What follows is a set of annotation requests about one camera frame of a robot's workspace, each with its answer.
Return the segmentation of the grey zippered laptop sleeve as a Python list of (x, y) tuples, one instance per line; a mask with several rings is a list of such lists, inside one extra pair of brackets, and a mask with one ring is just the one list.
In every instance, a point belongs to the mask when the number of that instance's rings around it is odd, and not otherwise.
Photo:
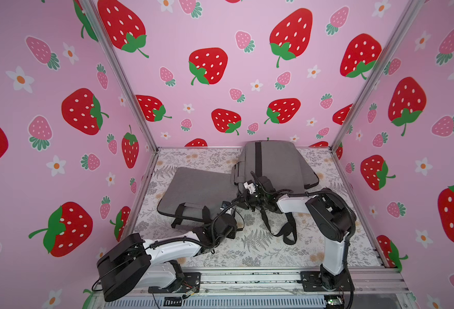
[(237, 193), (230, 174), (180, 167), (157, 211), (174, 219), (172, 228), (192, 230), (211, 223), (221, 212), (223, 202), (232, 202)]

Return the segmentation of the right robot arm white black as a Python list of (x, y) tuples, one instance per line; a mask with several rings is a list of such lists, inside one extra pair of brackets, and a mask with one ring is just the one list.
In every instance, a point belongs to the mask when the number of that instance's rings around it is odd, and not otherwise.
[(289, 189), (279, 191), (265, 189), (253, 182), (244, 184), (242, 197), (247, 207), (259, 210), (266, 228), (271, 231), (267, 212), (284, 214), (287, 223), (274, 237), (281, 237), (287, 245), (297, 241), (295, 213), (310, 214), (325, 238), (324, 261), (320, 266), (320, 284), (328, 290), (336, 290), (350, 282), (348, 252), (350, 240), (356, 232), (356, 215), (345, 200), (329, 188), (320, 191), (294, 193)]

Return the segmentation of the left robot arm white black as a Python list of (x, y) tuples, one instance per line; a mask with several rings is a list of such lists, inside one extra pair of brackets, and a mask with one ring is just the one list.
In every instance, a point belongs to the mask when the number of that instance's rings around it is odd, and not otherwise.
[(98, 260), (95, 285), (101, 286), (106, 302), (116, 301), (137, 287), (174, 292), (185, 280), (179, 258), (214, 252), (236, 232), (235, 216), (227, 212), (175, 238), (151, 240), (131, 234)]

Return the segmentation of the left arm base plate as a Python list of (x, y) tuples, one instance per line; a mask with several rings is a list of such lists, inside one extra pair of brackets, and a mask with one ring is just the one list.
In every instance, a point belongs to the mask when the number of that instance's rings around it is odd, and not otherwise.
[(200, 272), (186, 272), (180, 274), (169, 286), (165, 288), (149, 287), (148, 293), (154, 294), (187, 294), (196, 293), (201, 285)]

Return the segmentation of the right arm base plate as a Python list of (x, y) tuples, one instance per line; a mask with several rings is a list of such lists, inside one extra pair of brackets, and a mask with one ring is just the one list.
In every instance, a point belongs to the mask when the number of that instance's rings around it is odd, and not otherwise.
[(354, 284), (346, 270), (339, 275), (330, 272), (304, 271), (300, 283), (305, 292), (354, 292)]

